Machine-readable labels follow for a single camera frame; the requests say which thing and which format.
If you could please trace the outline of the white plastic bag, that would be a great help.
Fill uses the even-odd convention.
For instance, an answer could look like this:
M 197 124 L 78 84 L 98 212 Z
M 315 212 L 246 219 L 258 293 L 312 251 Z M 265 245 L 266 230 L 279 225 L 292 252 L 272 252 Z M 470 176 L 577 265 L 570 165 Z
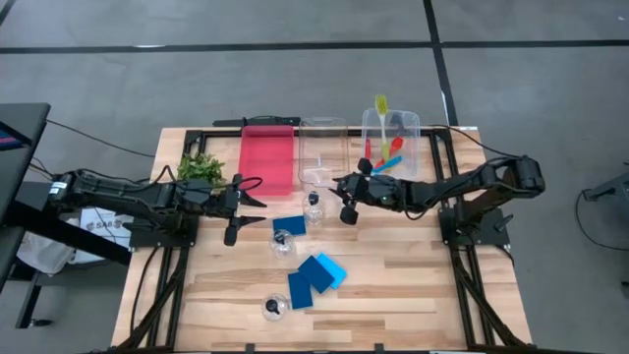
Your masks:
M 26 232 L 17 257 L 40 272 L 56 274 L 63 269 L 73 253 L 74 249 L 65 244 Z

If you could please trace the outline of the narrow clear plastic bin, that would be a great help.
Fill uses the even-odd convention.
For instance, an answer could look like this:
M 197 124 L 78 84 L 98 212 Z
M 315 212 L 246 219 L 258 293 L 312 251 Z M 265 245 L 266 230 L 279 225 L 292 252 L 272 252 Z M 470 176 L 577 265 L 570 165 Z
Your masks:
M 302 184 L 334 188 L 349 173 L 347 121 L 336 117 L 305 118 L 299 126 L 299 170 Z

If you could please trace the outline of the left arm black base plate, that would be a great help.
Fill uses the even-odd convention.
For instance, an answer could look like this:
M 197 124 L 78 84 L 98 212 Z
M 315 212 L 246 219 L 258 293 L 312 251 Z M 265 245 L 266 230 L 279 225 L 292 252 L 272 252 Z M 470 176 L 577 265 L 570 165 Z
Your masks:
M 132 248 L 186 248 L 196 244 L 200 218 L 198 216 L 168 216 L 161 223 L 144 219 L 125 222 L 131 232 Z

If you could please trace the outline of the black power strip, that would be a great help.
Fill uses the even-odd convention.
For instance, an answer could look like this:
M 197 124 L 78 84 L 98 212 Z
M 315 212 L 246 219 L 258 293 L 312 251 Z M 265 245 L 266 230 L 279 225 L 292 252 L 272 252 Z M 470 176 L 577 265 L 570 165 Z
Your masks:
M 216 120 L 212 123 L 212 126 L 218 128 L 275 125 L 296 127 L 301 123 L 301 121 L 302 119 L 298 116 L 259 115 L 254 117 L 243 117 L 240 119 Z

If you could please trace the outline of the black floor stand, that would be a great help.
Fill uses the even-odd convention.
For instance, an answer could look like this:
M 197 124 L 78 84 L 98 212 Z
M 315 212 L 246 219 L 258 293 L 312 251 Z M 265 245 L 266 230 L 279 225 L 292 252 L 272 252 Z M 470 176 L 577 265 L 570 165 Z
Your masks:
M 613 195 L 619 197 L 621 201 L 629 203 L 629 170 L 593 189 L 586 189 L 583 195 L 588 202 L 596 202 L 603 196 Z

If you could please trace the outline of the blue scrub sponge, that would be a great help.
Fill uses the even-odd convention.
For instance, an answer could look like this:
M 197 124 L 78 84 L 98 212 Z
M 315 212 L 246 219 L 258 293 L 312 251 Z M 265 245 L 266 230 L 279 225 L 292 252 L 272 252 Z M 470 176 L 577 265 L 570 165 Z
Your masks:
M 291 304 L 294 310 L 306 309 L 313 305 L 311 285 L 300 273 L 289 273 L 288 285 Z
M 306 220 L 302 214 L 274 218 L 272 227 L 274 231 L 285 230 L 293 236 L 304 236 L 307 234 Z
M 346 270 L 325 253 L 319 253 L 316 257 L 316 260 L 332 276 L 333 281 L 330 284 L 330 287 L 334 290 L 337 290 L 341 283 L 347 277 Z
M 299 267 L 300 275 L 319 293 L 324 293 L 334 282 L 333 275 L 313 256 Z

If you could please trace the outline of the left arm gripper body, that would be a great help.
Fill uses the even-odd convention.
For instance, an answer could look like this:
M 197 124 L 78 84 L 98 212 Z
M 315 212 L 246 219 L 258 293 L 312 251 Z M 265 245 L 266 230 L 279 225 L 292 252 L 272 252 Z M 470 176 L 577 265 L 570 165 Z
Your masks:
M 242 175 L 236 174 L 232 179 L 232 183 L 217 197 L 214 210 L 215 216 L 220 216 L 228 221 L 224 234 L 225 246 L 234 246 L 236 244 L 238 232 L 242 227 L 243 221 L 237 215 L 241 197 L 240 184 L 242 181 Z

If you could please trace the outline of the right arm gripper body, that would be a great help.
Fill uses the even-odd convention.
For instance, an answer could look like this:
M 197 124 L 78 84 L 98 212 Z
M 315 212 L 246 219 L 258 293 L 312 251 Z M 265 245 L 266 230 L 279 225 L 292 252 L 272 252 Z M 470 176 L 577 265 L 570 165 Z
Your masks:
M 348 174 L 351 178 L 346 191 L 352 199 L 352 205 L 341 209 L 339 217 L 343 223 L 357 223 L 357 204 L 402 211 L 402 191 L 398 180 L 386 175 L 371 175 L 372 163 L 364 157 L 359 160 L 358 169 L 358 172 Z

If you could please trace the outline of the green dish brush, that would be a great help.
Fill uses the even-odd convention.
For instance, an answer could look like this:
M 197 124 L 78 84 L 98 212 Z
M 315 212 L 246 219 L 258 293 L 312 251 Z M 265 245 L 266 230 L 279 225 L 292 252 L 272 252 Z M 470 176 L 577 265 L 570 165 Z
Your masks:
M 381 153 L 385 162 L 390 158 L 389 144 L 386 137 L 386 114 L 388 111 L 387 100 L 384 94 L 378 94 L 374 98 L 374 108 L 378 115 L 381 132 Z

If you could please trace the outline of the small lit display screen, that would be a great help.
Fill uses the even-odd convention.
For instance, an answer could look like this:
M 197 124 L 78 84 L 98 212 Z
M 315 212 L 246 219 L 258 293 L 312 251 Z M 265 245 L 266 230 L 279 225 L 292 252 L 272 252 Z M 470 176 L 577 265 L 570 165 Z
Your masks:
M 21 135 L 15 136 L 15 130 L 0 121 L 0 151 L 22 148 Z

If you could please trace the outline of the black desk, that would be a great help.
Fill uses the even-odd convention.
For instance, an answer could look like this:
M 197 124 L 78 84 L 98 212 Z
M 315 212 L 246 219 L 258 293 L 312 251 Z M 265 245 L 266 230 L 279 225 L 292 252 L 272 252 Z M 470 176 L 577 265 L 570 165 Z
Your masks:
M 131 252 L 59 218 L 46 205 L 47 193 L 35 192 L 31 204 L 19 198 L 29 164 L 43 135 L 50 111 L 48 103 L 0 103 L 0 121 L 21 135 L 22 148 L 0 151 L 0 293 L 26 232 L 60 242 L 71 248 L 128 266 Z

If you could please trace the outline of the large clear plastic bin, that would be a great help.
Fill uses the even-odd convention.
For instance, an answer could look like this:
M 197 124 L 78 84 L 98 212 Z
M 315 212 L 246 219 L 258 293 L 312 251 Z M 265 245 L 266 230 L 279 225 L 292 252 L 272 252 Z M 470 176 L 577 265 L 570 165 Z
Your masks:
M 421 170 L 419 116 L 410 111 L 389 109 L 386 114 L 386 137 L 388 144 L 396 137 L 404 140 L 402 148 L 396 154 L 401 155 L 403 160 L 382 174 L 398 179 L 417 179 Z M 382 159 L 380 122 L 375 108 L 369 108 L 363 114 L 362 157 L 365 157 L 366 139 L 370 139 L 372 143 L 372 157 L 369 161 L 374 166 Z

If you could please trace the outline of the white printed cardboard box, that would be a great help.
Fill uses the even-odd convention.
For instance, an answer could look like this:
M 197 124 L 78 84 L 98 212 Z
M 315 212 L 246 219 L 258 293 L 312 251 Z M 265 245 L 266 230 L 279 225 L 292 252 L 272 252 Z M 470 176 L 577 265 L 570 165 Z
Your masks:
M 114 211 L 91 207 L 84 208 L 81 213 L 80 227 L 110 243 L 130 249 L 131 231 L 124 224 L 131 223 L 132 216 L 117 214 Z

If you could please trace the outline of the red plastic bin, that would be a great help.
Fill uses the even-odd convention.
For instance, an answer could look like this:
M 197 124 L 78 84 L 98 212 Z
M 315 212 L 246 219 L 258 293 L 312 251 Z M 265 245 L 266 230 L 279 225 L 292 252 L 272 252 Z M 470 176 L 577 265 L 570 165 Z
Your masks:
M 239 173 L 243 184 L 256 197 L 283 197 L 293 192 L 294 129 L 291 126 L 247 126 L 242 130 Z

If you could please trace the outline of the green potted plant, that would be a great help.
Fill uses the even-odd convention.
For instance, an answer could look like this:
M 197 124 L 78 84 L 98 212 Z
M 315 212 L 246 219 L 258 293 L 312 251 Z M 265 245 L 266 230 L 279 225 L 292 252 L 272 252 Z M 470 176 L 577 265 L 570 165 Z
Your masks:
M 185 181 L 200 179 L 211 186 L 222 186 L 225 183 L 222 174 L 224 165 L 224 162 L 217 160 L 211 154 L 186 153 L 177 168 L 178 179 Z

